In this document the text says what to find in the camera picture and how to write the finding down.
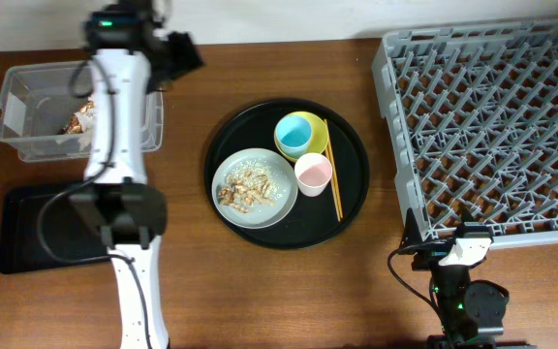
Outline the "pink cup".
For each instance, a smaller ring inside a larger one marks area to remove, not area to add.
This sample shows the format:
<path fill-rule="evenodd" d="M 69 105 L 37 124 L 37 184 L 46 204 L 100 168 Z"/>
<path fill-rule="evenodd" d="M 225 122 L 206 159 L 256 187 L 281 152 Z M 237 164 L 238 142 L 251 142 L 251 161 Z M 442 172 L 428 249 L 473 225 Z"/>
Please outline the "pink cup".
<path fill-rule="evenodd" d="M 306 153 L 294 164 L 294 174 L 300 192 L 307 197 L 317 197 L 329 184 L 333 169 L 323 154 Z"/>

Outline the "light blue cup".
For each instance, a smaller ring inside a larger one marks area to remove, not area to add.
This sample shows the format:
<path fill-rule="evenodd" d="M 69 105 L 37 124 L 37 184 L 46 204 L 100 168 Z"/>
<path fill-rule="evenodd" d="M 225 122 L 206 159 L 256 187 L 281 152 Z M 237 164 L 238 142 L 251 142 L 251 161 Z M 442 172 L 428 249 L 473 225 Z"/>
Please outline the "light blue cup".
<path fill-rule="evenodd" d="M 304 117 L 287 115 L 277 123 L 274 136 L 286 155 L 297 158 L 306 153 L 313 138 L 313 129 Z"/>

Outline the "yellow bowl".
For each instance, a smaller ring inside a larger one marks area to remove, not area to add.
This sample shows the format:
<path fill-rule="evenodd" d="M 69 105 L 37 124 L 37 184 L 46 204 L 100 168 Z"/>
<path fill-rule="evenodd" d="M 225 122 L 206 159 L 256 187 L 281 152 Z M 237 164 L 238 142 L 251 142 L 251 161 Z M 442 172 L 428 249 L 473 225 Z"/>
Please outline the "yellow bowl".
<path fill-rule="evenodd" d="M 311 112 L 308 112 L 308 111 L 294 111 L 294 112 L 288 113 L 287 115 L 299 115 L 299 116 L 304 117 L 307 121 L 310 122 L 310 124 L 312 126 L 312 129 L 313 129 L 313 138 L 312 138 L 312 140 L 309 144 L 309 147 L 308 147 L 306 153 L 322 153 L 326 149 L 326 142 L 327 142 L 326 128 L 325 128 L 324 121 L 321 118 L 319 118 L 314 113 L 311 113 Z M 274 142 L 275 142 L 276 147 L 279 149 L 279 151 L 287 159 L 289 159 L 292 162 L 295 162 L 299 158 L 299 157 L 293 158 L 293 157 L 290 157 L 290 156 L 286 155 L 279 148 L 279 142 L 276 140 L 274 134 L 273 134 L 273 138 L 274 138 Z"/>

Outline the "wooden chopstick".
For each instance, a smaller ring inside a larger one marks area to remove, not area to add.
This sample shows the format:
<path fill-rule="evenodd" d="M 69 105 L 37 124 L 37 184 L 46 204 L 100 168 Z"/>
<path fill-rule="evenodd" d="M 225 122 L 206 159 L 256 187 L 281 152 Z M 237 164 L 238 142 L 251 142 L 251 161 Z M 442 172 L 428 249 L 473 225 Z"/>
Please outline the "wooden chopstick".
<path fill-rule="evenodd" d="M 331 186 L 331 193 L 332 193 L 332 197 L 333 197 L 333 203 L 334 203 L 334 207 L 335 207 L 335 213 L 336 213 L 336 218 L 338 222 L 341 222 L 342 220 L 342 208 L 340 206 L 340 199 L 338 198 L 338 194 L 337 194 L 337 183 L 336 183 L 336 173 L 335 173 L 335 165 L 332 159 L 332 152 L 331 149 L 329 148 L 329 144 L 327 145 L 327 147 L 325 148 L 325 156 L 327 157 L 330 165 L 331 165 L 331 179 L 330 179 L 330 186 Z"/>
<path fill-rule="evenodd" d="M 340 190 L 339 190 L 339 185 L 338 185 L 337 171 L 336 171 L 334 156 L 333 156 L 333 152 L 332 152 L 330 131 L 329 131 L 329 128 L 328 128 L 328 121 L 326 119 L 324 120 L 324 124 L 325 124 L 325 131 L 326 131 L 326 135 L 327 135 L 327 142 L 326 142 L 326 146 L 325 146 L 325 154 L 326 154 L 326 157 L 328 158 L 328 160 L 330 162 L 330 165 L 331 165 L 331 180 L 330 180 L 331 191 L 332 191 L 332 195 L 333 195 L 333 202 L 334 202 L 334 206 L 335 206 L 337 221 L 341 222 L 343 217 L 344 217 L 343 208 L 342 208 L 341 195 L 340 195 Z"/>

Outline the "white napkin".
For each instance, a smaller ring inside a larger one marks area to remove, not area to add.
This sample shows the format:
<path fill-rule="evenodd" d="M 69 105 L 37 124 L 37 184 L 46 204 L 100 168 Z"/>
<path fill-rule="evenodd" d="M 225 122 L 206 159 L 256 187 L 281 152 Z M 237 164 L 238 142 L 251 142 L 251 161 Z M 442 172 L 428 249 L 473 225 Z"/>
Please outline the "white napkin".
<path fill-rule="evenodd" d="M 95 112 L 93 109 L 88 109 L 86 111 L 77 111 L 75 113 L 75 116 L 77 117 L 77 121 L 79 122 L 81 128 L 79 146 L 81 150 L 84 150 L 92 143 L 92 132 L 95 126 Z"/>

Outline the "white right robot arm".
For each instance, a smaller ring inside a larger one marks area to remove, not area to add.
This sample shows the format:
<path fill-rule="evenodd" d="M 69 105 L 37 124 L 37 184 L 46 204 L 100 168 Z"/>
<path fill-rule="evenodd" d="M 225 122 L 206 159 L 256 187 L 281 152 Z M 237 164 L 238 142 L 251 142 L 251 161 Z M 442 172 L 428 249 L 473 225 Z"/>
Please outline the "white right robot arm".
<path fill-rule="evenodd" d="M 469 212 L 445 238 L 424 238 L 414 212 L 407 210 L 405 228 L 398 248 L 387 257 L 392 276 L 408 291 L 425 301 L 441 323 L 442 334 L 430 335 L 427 348 L 529 348 L 521 341 L 500 342 L 510 292 L 488 280 L 473 280 L 470 270 L 486 260 L 493 242 L 488 228 Z M 407 283 L 392 266 L 397 255 L 413 257 L 413 271 L 428 271 L 428 294 Z"/>

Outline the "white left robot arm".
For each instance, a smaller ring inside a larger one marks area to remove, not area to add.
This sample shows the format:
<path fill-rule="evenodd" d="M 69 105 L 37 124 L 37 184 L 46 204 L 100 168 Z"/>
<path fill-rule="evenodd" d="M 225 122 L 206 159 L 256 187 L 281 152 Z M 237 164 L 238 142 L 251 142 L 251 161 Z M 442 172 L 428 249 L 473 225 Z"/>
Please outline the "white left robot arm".
<path fill-rule="evenodd" d="M 36 234 L 46 254 L 44 220 L 50 207 L 66 200 L 84 226 L 97 235 L 114 268 L 124 348 L 168 348 L 159 282 L 159 250 L 167 228 L 167 201 L 148 185 L 142 157 L 140 123 L 147 95 L 162 84 L 203 64 L 187 33 L 164 33 L 165 19 L 151 0 L 116 1 L 92 13 L 83 24 L 83 65 L 91 70 L 97 119 L 83 182 L 48 200 L 41 208 Z"/>

